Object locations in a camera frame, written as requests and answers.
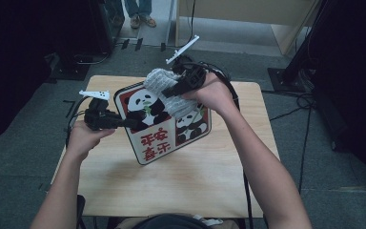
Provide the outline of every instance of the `gray carpet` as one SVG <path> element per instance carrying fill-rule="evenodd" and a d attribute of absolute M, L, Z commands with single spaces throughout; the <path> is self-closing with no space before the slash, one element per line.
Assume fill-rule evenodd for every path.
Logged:
<path fill-rule="evenodd" d="M 290 59 L 250 55 L 187 51 L 197 61 L 205 61 L 228 72 L 235 81 L 252 81 L 262 90 L 273 87 L 267 68 L 285 68 Z M 134 45 L 125 50 L 116 47 L 101 64 L 92 65 L 85 81 L 58 80 L 43 84 L 10 127 L 0 135 L 0 228 L 27 228 L 45 193 L 40 186 L 49 184 L 65 143 L 63 129 L 70 104 L 85 89 L 92 75 L 146 76 L 154 68 L 165 68 L 165 59 L 173 55 L 167 48 Z M 285 114 L 297 107 L 295 98 L 263 94 L 269 117 Z M 308 111 L 272 121 L 274 138 L 283 164 L 295 182 L 300 180 L 301 156 Z M 302 182 L 302 198 L 314 228 L 366 228 L 366 166 L 348 153 L 331 150 L 318 111 L 311 113 Z M 93 228 L 92 218 L 84 218 Z M 99 228 L 106 218 L 98 218 Z M 254 228 L 265 228 L 261 219 Z"/>

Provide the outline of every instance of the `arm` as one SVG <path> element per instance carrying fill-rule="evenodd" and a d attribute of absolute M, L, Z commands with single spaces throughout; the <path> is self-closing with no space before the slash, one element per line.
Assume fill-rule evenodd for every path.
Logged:
<path fill-rule="evenodd" d="M 75 228 L 80 167 L 100 138 L 114 130 L 91 131 L 83 121 L 73 125 L 70 143 L 57 175 L 30 228 Z"/>
<path fill-rule="evenodd" d="M 203 88 L 184 97 L 197 99 L 224 119 L 270 228 L 311 228 L 293 179 L 235 107 L 228 88 L 209 73 Z"/>

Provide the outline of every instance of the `hand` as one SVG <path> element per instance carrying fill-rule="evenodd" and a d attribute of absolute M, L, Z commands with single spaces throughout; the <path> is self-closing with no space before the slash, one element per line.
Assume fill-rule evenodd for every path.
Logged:
<path fill-rule="evenodd" d="M 67 154 L 72 154 L 80 161 L 88 156 L 89 150 L 99 144 L 100 139 L 113 134 L 115 129 L 93 131 L 84 121 L 76 121 L 72 127 Z"/>
<path fill-rule="evenodd" d="M 232 106 L 235 106 L 229 89 L 214 73 L 207 73 L 206 80 L 200 89 L 182 94 L 182 97 L 196 99 L 220 115 L 226 110 L 232 110 Z"/>

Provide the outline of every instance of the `panda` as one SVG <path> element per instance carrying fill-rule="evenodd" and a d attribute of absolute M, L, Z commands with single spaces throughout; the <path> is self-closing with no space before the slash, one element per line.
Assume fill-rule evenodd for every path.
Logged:
<path fill-rule="evenodd" d="M 204 113 L 197 106 L 189 114 L 176 120 L 176 142 L 178 144 L 194 139 L 207 130 L 207 122 L 203 118 Z"/>
<path fill-rule="evenodd" d="M 132 128 L 135 132 L 159 124 L 169 116 L 164 111 L 165 105 L 163 105 L 162 101 L 147 89 L 141 89 L 130 97 L 125 98 L 124 103 L 127 105 L 126 117 L 138 121 L 137 127 Z"/>

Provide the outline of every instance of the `table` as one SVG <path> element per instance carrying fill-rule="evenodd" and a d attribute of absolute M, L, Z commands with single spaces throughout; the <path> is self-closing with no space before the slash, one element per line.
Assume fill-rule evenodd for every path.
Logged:
<path fill-rule="evenodd" d="M 302 28 L 312 26 L 319 4 L 319 0 L 201 0 L 195 2 L 194 17 L 272 24 L 278 47 L 286 54 Z M 192 17 L 192 13 L 193 0 L 178 1 L 175 46 L 181 45 L 179 17 Z"/>
<path fill-rule="evenodd" d="M 114 94 L 144 79 L 95 75 L 87 91 L 109 90 Z M 278 157 L 258 84 L 233 82 L 233 85 L 241 112 Z M 82 103 L 80 110 L 85 110 L 89 101 Z M 116 111 L 112 101 L 109 109 Z M 246 218 L 247 201 L 239 157 L 222 118 L 212 112 L 212 121 L 208 135 L 145 166 L 136 161 L 123 128 L 103 138 L 81 167 L 78 193 L 86 199 L 84 216 L 189 213 L 205 218 Z M 252 193 L 251 196 L 253 216 L 261 218 L 260 206 Z"/>

